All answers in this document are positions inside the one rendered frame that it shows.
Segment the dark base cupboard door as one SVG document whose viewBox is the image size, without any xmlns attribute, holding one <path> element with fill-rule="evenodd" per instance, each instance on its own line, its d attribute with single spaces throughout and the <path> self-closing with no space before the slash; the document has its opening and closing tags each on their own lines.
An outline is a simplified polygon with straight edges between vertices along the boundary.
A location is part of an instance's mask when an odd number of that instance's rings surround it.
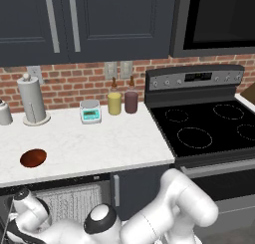
<svg viewBox="0 0 255 244">
<path fill-rule="evenodd" d="M 129 220 L 156 197 L 161 176 L 169 165 L 129 169 L 111 173 L 111 205 L 121 221 Z M 114 175 L 120 177 L 120 206 L 115 205 Z"/>
</svg>

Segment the black microwave oven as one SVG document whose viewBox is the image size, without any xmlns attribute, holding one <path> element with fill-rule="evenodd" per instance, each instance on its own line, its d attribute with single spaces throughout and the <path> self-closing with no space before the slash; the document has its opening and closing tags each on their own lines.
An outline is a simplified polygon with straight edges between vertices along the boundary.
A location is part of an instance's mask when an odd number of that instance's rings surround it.
<svg viewBox="0 0 255 244">
<path fill-rule="evenodd" d="M 255 54 L 255 0 L 175 0 L 169 54 Z"/>
</svg>

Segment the dark wall cupboard door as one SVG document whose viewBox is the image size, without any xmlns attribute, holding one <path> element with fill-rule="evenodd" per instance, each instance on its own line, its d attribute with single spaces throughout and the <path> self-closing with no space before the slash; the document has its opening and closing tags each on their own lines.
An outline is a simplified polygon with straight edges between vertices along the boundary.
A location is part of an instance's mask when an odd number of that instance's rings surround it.
<svg viewBox="0 0 255 244">
<path fill-rule="evenodd" d="M 62 0 L 72 63 L 165 59 L 175 0 L 76 0 L 81 52 L 76 53 L 69 0 Z"/>
<path fill-rule="evenodd" d="M 69 62 L 61 0 L 53 0 L 60 53 L 53 50 L 46 0 L 0 0 L 0 67 Z"/>
</svg>

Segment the teal kitchen scale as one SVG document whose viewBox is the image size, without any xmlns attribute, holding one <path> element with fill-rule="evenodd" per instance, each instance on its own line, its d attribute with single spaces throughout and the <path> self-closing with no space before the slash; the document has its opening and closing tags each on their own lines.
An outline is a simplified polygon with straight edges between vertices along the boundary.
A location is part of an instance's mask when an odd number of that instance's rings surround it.
<svg viewBox="0 0 255 244">
<path fill-rule="evenodd" d="M 83 124 L 100 123 L 102 110 L 98 100 L 80 101 L 80 116 Z"/>
</svg>

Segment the dishwasher with grey rack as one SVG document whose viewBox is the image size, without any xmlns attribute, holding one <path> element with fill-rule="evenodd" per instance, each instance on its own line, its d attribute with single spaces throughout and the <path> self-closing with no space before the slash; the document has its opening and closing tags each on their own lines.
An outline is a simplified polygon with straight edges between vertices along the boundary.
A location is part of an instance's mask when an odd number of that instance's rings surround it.
<svg viewBox="0 0 255 244">
<path fill-rule="evenodd" d="M 74 219 L 83 224 L 96 205 L 111 202 L 108 173 L 0 187 L 0 244 L 14 244 L 4 228 L 8 214 L 15 211 L 13 196 L 23 188 L 47 203 L 53 223 Z"/>
</svg>

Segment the black electric stove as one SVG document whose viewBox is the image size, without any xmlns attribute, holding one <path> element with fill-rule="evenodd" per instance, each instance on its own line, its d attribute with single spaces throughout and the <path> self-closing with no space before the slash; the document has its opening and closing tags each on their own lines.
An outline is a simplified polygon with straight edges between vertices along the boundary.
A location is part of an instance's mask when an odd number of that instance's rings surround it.
<svg viewBox="0 0 255 244">
<path fill-rule="evenodd" d="M 144 103 L 177 169 L 255 159 L 255 113 L 235 99 L 243 74 L 240 65 L 145 72 Z M 194 229 L 198 237 L 248 227 L 255 221 L 255 168 L 189 178 L 219 208 L 212 226 Z"/>
</svg>

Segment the white paper towel roll holder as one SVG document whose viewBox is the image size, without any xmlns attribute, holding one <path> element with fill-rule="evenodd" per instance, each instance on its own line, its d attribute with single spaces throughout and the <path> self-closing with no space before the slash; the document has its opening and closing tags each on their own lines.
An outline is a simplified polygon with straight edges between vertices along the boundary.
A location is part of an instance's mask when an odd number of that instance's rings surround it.
<svg viewBox="0 0 255 244">
<path fill-rule="evenodd" d="M 38 126 L 48 122 L 50 114 L 45 111 L 39 79 L 25 73 L 17 80 L 25 116 L 23 123 L 29 126 Z"/>
</svg>

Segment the yellow oil bottle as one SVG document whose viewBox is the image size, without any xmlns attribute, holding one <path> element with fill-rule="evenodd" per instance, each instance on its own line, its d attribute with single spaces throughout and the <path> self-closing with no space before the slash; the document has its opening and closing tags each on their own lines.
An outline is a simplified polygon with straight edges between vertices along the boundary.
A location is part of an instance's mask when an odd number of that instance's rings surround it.
<svg viewBox="0 0 255 244">
<path fill-rule="evenodd" d="M 108 111 L 112 116 L 117 116 L 122 111 L 122 94 L 118 91 L 116 78 L 113 78 L 112 87 L 108 94 Z"/>
</svg>

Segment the dark red sauce bottle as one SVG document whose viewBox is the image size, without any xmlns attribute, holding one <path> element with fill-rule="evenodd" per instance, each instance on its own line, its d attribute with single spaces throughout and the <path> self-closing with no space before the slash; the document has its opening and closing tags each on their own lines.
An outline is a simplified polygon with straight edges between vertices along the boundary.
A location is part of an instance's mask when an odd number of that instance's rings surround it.
<svg viewBox="0 0 255 244">
<path fill-rule="evenodd" d="M 133 77 L 130 77 L 129 86 L 125 92 L 125 111 L 127 114 L 135 114 L 137 111 L 138 93 L 134 88 Z"/>
</svg>

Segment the white lidded canister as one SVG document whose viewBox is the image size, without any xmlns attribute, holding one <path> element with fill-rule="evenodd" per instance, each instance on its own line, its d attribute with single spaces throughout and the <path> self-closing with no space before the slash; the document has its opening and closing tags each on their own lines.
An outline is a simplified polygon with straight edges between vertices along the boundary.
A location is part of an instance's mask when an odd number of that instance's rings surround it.
<svg viewBox="0 0 255 244">
<path fill-rule="evenodd" d="M 8 104 L 0 100 L 0 124 L 8 125 L 13 121 Z"/>
</svg>

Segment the brown bowl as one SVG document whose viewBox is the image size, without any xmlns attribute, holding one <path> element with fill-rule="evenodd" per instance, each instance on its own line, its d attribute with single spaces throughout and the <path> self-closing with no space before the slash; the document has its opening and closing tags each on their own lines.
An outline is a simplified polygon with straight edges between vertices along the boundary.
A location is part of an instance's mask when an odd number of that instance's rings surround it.
<svg viewBox="0 0 255 244">
<path fill-rule="evenodd" d="M 37 167 L 47 158 L 47 152 L 44 149 L 35 148 L 26 151 L 20 158 L 20 163 L 25 167 Z"/>
</svg>

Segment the grey wall socket plate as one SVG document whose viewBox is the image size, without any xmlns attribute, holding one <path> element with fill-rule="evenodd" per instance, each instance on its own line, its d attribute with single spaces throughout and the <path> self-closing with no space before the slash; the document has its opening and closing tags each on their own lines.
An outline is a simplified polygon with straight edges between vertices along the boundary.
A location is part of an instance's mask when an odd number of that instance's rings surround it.
<svg viewBox="0 0 255 244">
<path fill-rule="evenodd" d="M 105 62 L 105 76 L 107 80 L 118 77 L 118 66 L 116 62 Z"/>
<path fill-rule="evenodd" d="M 44 84 L 43 77 L 42 77 L 42 71 L 40 66 L 28 66 L 27 67 L 27 72 L 32 76 L 32 77 L 37 77 L 39 80 L 39 83 L 41 85 Z"/>
<path fill-rule="evenodd" d="M 128 79 L 132 75 L 132 61 L 121 61 L 121 73 L 122 79 Z"/>
</svg>

